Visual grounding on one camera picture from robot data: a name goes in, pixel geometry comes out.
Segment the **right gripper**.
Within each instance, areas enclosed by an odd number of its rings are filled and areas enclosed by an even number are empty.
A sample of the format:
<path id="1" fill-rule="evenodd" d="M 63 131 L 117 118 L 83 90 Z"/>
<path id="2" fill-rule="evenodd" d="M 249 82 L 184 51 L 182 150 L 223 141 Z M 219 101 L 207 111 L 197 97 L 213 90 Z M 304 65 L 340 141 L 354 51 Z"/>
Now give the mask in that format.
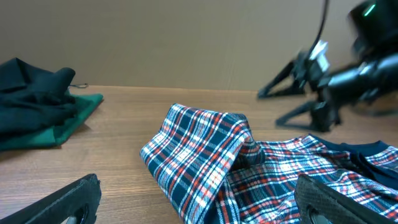
<path id="1" fill-rule="evenodd" d="M 327 60 L 310 59 L 307 52 L 300 52 L 296 60 L 291 60 L 258 93 L 258 99 L 282 96 L 303 95 L 304 88 L 316 93 L 314 100 L 299 105 L 292 111 L 277 118 L 275 125 L 281 128 L 295 128 L 307 131 L 329 132 L 334 125 L 340 125 L 341 107 L 355 104 L 361 96 L 359 63 L 352 63 L 337 70 L 324 69 Z M 286 88 L 274 91 L 283 81 L 291 78 L 292 83 Z M 304 123 L 298 117 L 309 115 Z"/>

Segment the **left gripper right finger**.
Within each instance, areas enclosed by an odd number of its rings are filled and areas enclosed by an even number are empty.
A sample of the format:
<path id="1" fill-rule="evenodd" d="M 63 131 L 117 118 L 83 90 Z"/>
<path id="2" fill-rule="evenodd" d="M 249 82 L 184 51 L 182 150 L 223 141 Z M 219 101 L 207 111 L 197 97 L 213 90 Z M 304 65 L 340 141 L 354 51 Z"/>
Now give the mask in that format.
<path id="1" fill-rule="evenodd" d="M 299 175 L 294 199 L 304 224 L 394 224 L 314 178 Z"/>

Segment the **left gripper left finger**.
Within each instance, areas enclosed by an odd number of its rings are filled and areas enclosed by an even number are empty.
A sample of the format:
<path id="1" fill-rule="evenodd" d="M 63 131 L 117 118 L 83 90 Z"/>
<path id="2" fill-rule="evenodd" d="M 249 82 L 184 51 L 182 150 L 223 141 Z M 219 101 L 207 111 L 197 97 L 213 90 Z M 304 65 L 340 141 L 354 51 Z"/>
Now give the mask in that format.
<path id="1" fill-rule="evenodd" d="M 94 224 L 100 205 L 101 187 L 96 174 L 88 174 L 39 201 L 1 219 L 2 224 L 76 223 Z"/>

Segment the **plaid navy red shirt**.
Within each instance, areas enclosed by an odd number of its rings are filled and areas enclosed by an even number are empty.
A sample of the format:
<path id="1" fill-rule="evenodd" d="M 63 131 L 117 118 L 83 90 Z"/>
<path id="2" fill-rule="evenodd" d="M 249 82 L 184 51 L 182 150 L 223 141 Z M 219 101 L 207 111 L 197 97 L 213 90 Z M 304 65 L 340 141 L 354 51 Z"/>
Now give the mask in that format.
<path id="1" fill-rule="evenodd" d="M 140 156 L 184 223 L 298 223 L 301 174 L 397 220 L 397 149 L 382 141 L 257 141 L 243 114 L 174 104 Z"/>

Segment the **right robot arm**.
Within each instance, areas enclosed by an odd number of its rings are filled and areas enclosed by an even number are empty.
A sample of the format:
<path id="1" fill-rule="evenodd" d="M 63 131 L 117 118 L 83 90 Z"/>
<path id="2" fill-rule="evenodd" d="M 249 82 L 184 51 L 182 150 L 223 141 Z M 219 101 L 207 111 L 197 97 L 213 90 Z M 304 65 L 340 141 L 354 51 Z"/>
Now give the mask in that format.
<path id="1" fill-rule="evenodd" d="M 363 1 L 348 16 L 357 32 L 353 50 L 358 62 L 337 71 L 329 71 L 328 44 L 322 35 L 329 2 L 323 6 L 318 34 L 312 46 L 301 51 L 257 94 L 259 99 L 305 94 L 305 88 L 317 94 L 276 120 L 286 127 L 288 120 L 309 113 L 311 122 L 302 129 L 329 132 L 341 124 L 339 110 L 359 102 L 373 103 L 397 90 L 397 1 Z"/>

